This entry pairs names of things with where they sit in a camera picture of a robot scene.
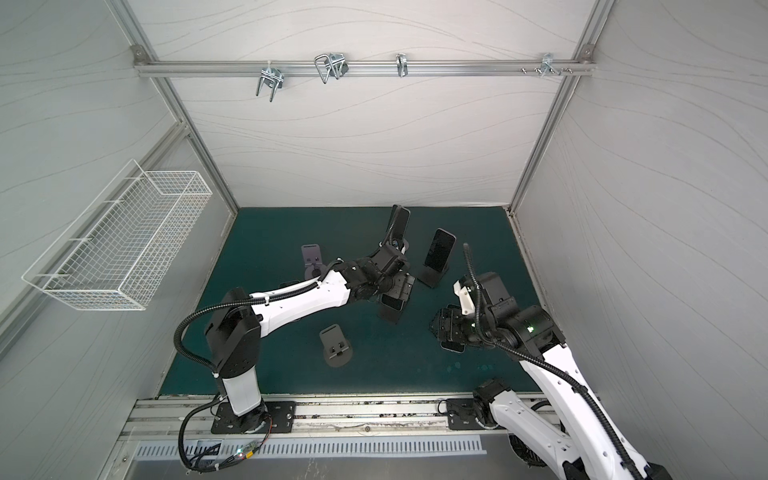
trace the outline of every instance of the white wire basket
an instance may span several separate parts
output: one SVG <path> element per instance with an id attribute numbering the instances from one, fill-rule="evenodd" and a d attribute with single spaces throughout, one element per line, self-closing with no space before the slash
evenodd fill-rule
<path id="1" fill-rule="evenodd" d="M 144 310 L 210 196 L 196 171 L 131 161 L 22 279 L 77 310 Z"/>

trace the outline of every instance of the black cable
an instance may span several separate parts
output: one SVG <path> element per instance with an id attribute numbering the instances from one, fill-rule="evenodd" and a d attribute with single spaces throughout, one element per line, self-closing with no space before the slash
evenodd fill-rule
<path id="1" fill-rule="evenodd" d="M 485 342 L 486 333 L 483 331 L 482 324 L 479 321 L 480 315 L 478 313 L 480 299 L 481 299 L 480 284 L 478 283 L 477 276 L 475 275 L 475 265 L 472 262 L 472 250 L 469 248 L 469 245 L 467 243 L 464 244 L 464 259 L 466 260 L 466 263 L 467 263 L 467 270 L 469 271 L 469 277 L 472 279 L 472 283 L 474 283 L 475 285 L 475 325 L 477 326 L 478 331 L 480 332 L 480 338 L 483 339 L 483 341 Z M 619 436 L 616 435 L 616 431 L 614 430 L 613 426 L 611 426 L 611 423 L 608 421 L 608 418 L 605 416 L 605 414 L 603 413 L 598 403 L 595 402 L 594 399 L 592 398 L 592 395 L 589 394 L 589 389 L 587 389 L 586 386 L 583 386 L 582 384 L 577 382 L 576 379 L 568 375 L 566 372 L 563 372 L 558 367 L 550 363 L 547 363 L 544 360 L 540 360 L 528 354 L 518 352 L 517 350 L 513 349 L 511 346 L 507 345 L 505 341 L 502 341 L 500 339 L 496 339 L 490 336 L 488 336 L 488 340 L 498 348 L 517 357 L 518 360 L 525 360 L 526 362 L 532 363 L 533 365 L 536 365 L 537 367 L 544 369 L 552 373 L 553 375 L 556 375 L 561 379 L 565 380 L 565 382 L 571 386 L 574 392 L 581 395 L 581 398 L 583 398 L 584 401 L 587 403 L 590 410 L 594 413 L 594 416 L 597 417 L 598 422 L 600 422 L 600 425 L 603 427 L 603 430 L 605 431 L 606 435 L 608 435 L 608 438 L 611 440 L 611 443 L 614 445 L 616 452 L 619 454 L 619 457 L 621 457 L 621 466 L 624 467 L 626 470 L 628 470 L 630 475 L 632 475 L 632 478 L 634 478 L 635 480 L 643 480 L 643 475 L 641 475 L 640 472 L 637 470 L 637 466 L 634 464 L 634 460 L 632 460 L 632 458 L 627 453 L 627 449 L 621 443 Z"/>
<path id="2" fill-rule="evenodd" d="M 545 406 L 552 406 L 552 404 L 549 402 L 549 400 L 541 400 L 540 402 L 536 402 L 531 407 L 531 410 L 533 410 L 535 412 L 536 410 L 540 409 L 541 407 L 545 407 Z"/>
<path id="3" fill-rule="evenodd" d="M 323 275 L 320 275 L 320 276 L 318 276 L 318 277 L 317 277 L 317 281 L 318 281 L 318 282 L 320 282 L 320 283 L 322 283 L 323 281 L 325 281 L 326 277 L 327 277 L 327 276 L 328 276 L 328 274 L 331 272 L 331 268 L 332 268 L 334 265 L 338 265 L 339 263 L 344 263 L 344 260 L 341 260 L 340 258 L 337 258 L 337 259 L 335 259 L 333 262 L 329 263 L 329 264 L 328 264 L 328 270 L 326 270 L 326 272 L 325 272 Z"/>
<path id="4" fill-rule="evenodd" d="M 584 399 L 584 401 L 589 406 L 589 409 L 594 413 L 594 416 L 598 418 L 598 422 L 600 422 L 600 425 L 603 427 L 603 430 L 605 431 L 606 435 L 608 435 L 608 438 L 611 440 L 611 443 L 614 444 L 614 448 L 616 449 L 616 452 L 621 457 L 621 466 L 627 469 L 632 475 L 632 478 L 635 478 L 635 480 L 642 480 L 643 475 L 640 474 L 640 472 L 637 470 L 637 466 L 634 464 L 634 460 L 629 456 L 629 453 L 627 453 L 627 449 L 624 447 L 624 445 L 621 443 L 621 439 L 619 439 L 619 436 L 616 435 L 616 431 L 614 430 L 613 426 L 611 426 L 611 423 L 608 421 L 608 418 L 603 413 L 603 410 L 600 408 L 597 402 L 594 401 L 592 398 L 592 395 L 589 394 L 589 389 L 586 386 L 583 386 L 579 382 L 576 381 L 572 376 L 568 375 L 566 372 L 563 372 L 558 367 L 546 363 L 543 360 L 537 359 L 533 356 L 527 355 L 525 353 L 521 353 L 516 351 L 515 349 L 507 346 L 504 342 L 501 340 L 496 339 L 494 341 L 495 345 L 504 350 L 507 353 L 511 353 L 513 356 L 518 357 L 520 360 L 525 360 L 528 363 L 532 363 L 536 365 L 537 367 L 544 369 L 560 378 L 565 380 L 565 382 L 573 388 L 574 392 L 581 395 L 581 398 Z"/>
<path id="5" fill-rule="evenodd" d="M 482 299 L 480 293 L 480 282 L 478 282 L 478 277 L 475 274 L 475 263 L 472 262 L 472 248 L 469 247 L 469 243 L 464 243 L 464 260 L 467 263 L 469 278 L 472 279 L 472 284 L 475 287 L 475 326 L 480 333 L 480 340 L 482 340 L 482 342 L 486 345 L 491 345 L 493 342 L 485 336 L 485 331 L 483 330 L 482 324 L 480 323 L 480 316 L 482 315 L 480 310 Z"/>
<path id="6" fill-rule="evenodd" d="M 401 206 L 395 207 L 395 211 L 392 213 L 392 220 L 389 221 L 389 225 L 387 226 L 386 233 L 384 234 L 384 240 L 382 240 L 382 245 L 386 245 L 392 238 L 392 229 L 395 228 L 395 221 L 397 220 L 397 216 L 402 210 Z"/>
<path id="7" fill-rule="evenodd" d="M 221 462 L 218 465 L 218 467 L 216 467 L 215 465 L 200 467 L 199 465 L 192 465 L 192 461 L 187 457 L 187 452 L 184 449 L 184 430 L 187 429 L 187 423 L 189 423 L 190 419 L 193 416 L 195 416 L 197 413 L 200 413 L 205 409 L 209 409 L 212 406 L 216 406 L 222 402 L 223 402 L 223 399 L 220 399 L 218 396 L 214 397 L 214 399 L 211 400 L 209 403 L 206 403 L 205 405 L 201 405 L 199 407 L 192 409 L 189 413 L 187 413 L 187 416 L 184 417 L 184 420 L 181 421 L 181 427 L 179 427 L 179 438 L 178 438 L 179 458 L 181 459 L 181 463 L 183 463 L 188 470 L 193 470 L 195 472 L 200 472 L 200 473 L 215 472 L 216 470 L 221 470 L 222 468 L 231 467 L 233 465 L 237 465 L 238 463 L 242 462 L 242 460 L 235 460 L 234 455 L 231 455 L 227 457 L 223 462 Z"/>
<path id="8" fill-rule="evenodd" d="M 270 302 L 278 302 L 280 300 L 285 300 L 297 295 L 301 295 L 302 293 L 311 292 L 317 287 L 318 287 L 317 282 L 312 282 L 311 284 L 303 286 L 297 290 L 293 290 L 285 293 L 279 293 L 277 295 L 270 296 Z M 210 360 L 205 359 L 187 350 L 187 348 L 181 342 L 181 339 L 184 336 L 184 332 L 187 330 L 187 327 L 194 320 L 199 319 L 206 313 L 213 312 L 214 310 L 229 309 L 229 308 L 234 308 L 236 306 L 260 305 L 262 303 L 266 303 L 266 298 L 260 296 L 257 298 L 250 298 L 248 300 L 239 300 L 236 302 L 217 303 L 216 305 L 207 306 L 203 309 L 198 310 L 197 312 L 191 313 L 190 315 L 187 316 L 187 318 L 181 320 L 181 323 L 179 323 L 179 326 L 176 327 L 176 332 L 174 332 L 174 347 L 176 348 L 176 351 L 179 352 L 179 355 L 185 358 L 188 358 L 193 362 L 197 362 L 197 363 L 200 363 L 201 365 L 205 365 L 214 374 L 217 373 L 216 366 Z"/>

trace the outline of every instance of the white wall panel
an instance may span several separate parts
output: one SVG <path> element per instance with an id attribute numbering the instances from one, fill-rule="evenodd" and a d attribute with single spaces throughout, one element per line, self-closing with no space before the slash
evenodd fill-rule
<path id="1" fill-rule="evenodd" d="M 131 0 L 162 60 L 570 58 L 592 0 Z"/>
<path id="2" fill-rule="evenodd" d="M 103 2 L 0 7 L 0 312 L 21 275 L 174 123 Z"/>
<path id="3" fill-rule="evenodd" d="M 550 78 L 175 79 L 242 207 L 509 202 Z"/>
<path id="4" fill-rule="evenodd" d="M 174 119 L 102 0 L 3 2 L 0 14 L 1 312 L 26 268 Z M 161 167 L 206 175 L 187 144 Z M 144 312 L 43 304 L 0 359 L 0 478 L 96 478 L 159 383 L 228 219 L 214 194 Z"/>
<path id="5" fill-rule="evenodd" d="M 570 58 L 593 0 L 131 0 L 162 60 Z M 509 202 L 559 80 L 174 84 L 243 207 Z"/>
<path id="6" fill-rule="evenodd" d="M 768 472 L 766 25 L 618 2 L 518 212 L 590 384 L 674 478 Z"/>

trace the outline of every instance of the metal hook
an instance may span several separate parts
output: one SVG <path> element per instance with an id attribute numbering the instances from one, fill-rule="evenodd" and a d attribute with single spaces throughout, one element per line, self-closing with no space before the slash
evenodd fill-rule
<path id="1" fill-rule="evenodd" d="M 272 89 L 272 92 L 270 93 L 270 101 L 274 100 L 275 91 L 277 91 L 278 88 L 283 87 L 283 80 L 284 77 L 283 74 L 280 73 L 280 70 L 269 66 L 267 68 L 263 68 L 261 70 L 261 76 L 259 77 L 259 83 L 256 86 L 256 96 L 259 96 L 261 86 L 266 85 Z"/>
<path id="2" fill-rule="evenodd" d="M 397 61 L 397 76 L 405 77 L 408 75 L 408 58 L 404 53 L 398 53 L 396 57 Z"/>
<path id="3" fill-rule="evenodd" d="M 536 71 L 538 72 L 540 77 L 543 77 L 547 74 L 555 74 L 560 75 L 563 73 L 562 70 L 556 70 L 552 67 L 552 54 L 547 53 L 544 55 L 544 57 L 541 59 L 541 67 L 537 68 Z"/>
<path id="4" fill-rule="evenodd" d="M 346 64 L 346 59 L 343 53 L 323 53 L 315 57 L 315 68 L 317 73 L 320 74 L 320 80 L 323 83 L 328 83 L 328 79 L 333 73 L 333 77 L 339 80 L 349 70 L 349 66 Z"/>

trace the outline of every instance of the dark green work surface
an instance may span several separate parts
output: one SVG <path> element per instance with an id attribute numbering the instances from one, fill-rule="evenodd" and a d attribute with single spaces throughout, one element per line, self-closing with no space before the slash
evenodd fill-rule
<path id="1" fill-rule="evenodd" d="M 246 292 L 273 290 L 290 280 L 303 280 L 301 246 L 318 243 L 323 261 L 354 260 L 370 254 L 386 230 L 389 208 L 244 208 L 235 220 L 200 306 L 219 303 L 237 286 Z M 505 212 L 493 208 L 413 207 L 406 231 L 406 256 L 415 273 L 438 227 L 457 237 L 450 270 L 436 289 L 416 281 L 397 325 L 376 315 L 378 305 L 355 302 L 314 313 L 261 339 L 257 364 L 264 393 L 373 393 L 471 391 L 500 376 L 517 391 L 539 388 L 516 362 L 497 349 L 452 353 L 440 348 L 429 321 L 449 303 L 458 303 L 452 284 L 466 273 L 462 243 L 472 247 L 478 273 L 497 272 L 521 308 L 538 303 L 528 271 Z M 196 320 L 184 345 L 210 357 L 203 328 Z M 331 368 L 323 360 L 319 333 L 338 323 L 352 344 L 353 357 Z M 212 394 L 210 371 L 177 356 L 161 395 Z"/>

